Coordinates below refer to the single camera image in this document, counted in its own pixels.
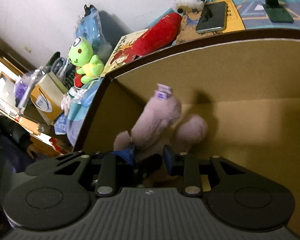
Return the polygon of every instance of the white triangle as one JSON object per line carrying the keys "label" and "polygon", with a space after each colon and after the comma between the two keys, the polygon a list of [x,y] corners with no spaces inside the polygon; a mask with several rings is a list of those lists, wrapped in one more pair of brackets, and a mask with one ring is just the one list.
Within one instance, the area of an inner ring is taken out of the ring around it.
{"label": "white triangle", "polygon": [[261,4],[258,4],[255,9],[255,11],[261,11],[261,10],[264,10],[263,6]]}

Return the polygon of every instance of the person's hand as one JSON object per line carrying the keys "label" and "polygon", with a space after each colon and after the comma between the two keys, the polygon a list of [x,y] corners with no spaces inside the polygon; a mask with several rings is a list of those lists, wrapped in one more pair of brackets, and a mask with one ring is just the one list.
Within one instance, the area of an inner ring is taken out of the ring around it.
{"label": "person's hand", "polygon": [[34,158],[32,152],[34,152],[35,154],[39,154],[37,148],[34,146],[34,144],[30,144],[26,150],[27,154],[30,156],[31,159]]}

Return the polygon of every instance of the white label on bag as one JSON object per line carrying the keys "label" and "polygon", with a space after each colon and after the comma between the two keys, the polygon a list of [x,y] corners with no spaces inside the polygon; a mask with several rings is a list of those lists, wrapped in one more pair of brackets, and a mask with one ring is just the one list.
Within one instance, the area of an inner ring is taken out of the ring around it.
{"label": "white label on bag", "polygon": [[39,95],[37,97],[37,100],[35,101],[35,104],[43,112],[46,112],[46,113],[51,113],[52,112],[51,103],[49,102],[49,100],[47,98],[45,98],[42,95]]}

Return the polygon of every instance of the frog eye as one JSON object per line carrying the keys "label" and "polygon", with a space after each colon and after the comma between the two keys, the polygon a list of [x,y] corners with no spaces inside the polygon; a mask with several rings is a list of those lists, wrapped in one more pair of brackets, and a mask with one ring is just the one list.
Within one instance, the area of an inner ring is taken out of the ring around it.
{"label": "frog eye", "polygon": [[73,46],[77,46],[79,43],[80,43],[81,39],[80,38],[76,38],[74,43],[73,43]]}

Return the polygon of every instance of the green frog plush toy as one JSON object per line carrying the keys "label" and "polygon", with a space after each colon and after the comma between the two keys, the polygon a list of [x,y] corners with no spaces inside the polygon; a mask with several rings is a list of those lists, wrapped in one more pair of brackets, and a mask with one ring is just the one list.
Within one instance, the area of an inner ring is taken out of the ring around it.
{"label": "green frog plush toy", "polygon": [[69,58],[77,69],[78,74],[85,74],[81,78],[83,84],[89,83],[103,72],[105,65],[97,55],[93,55],[92,46],[84,37],[78,37],[69,50]]}

